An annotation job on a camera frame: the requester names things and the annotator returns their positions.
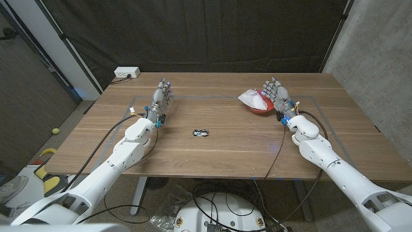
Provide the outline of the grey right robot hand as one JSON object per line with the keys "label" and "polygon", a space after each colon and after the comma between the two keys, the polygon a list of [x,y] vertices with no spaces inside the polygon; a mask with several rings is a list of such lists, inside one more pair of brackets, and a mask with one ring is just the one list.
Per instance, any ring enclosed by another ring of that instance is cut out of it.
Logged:
{"label": "grey right robot hand", "polygon": [[294,102],[289,96],[287,89],[275,77],[272,77],[271,81],[265,81],[263,95],[271,100],[277,119],[284,125],[297,115]]}

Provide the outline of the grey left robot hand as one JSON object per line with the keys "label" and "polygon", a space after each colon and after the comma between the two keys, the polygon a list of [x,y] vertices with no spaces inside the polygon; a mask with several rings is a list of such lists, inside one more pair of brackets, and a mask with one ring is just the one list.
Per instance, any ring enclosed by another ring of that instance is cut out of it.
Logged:
{"label": "grey left robot hand", "polygon": [[157,128],[165,122],[165,114],[173,98],[172,92],[170,82],[166,81],[165,77],[162,77],[153,93],[152,103],[145,115],[146,119],[153,122]]}

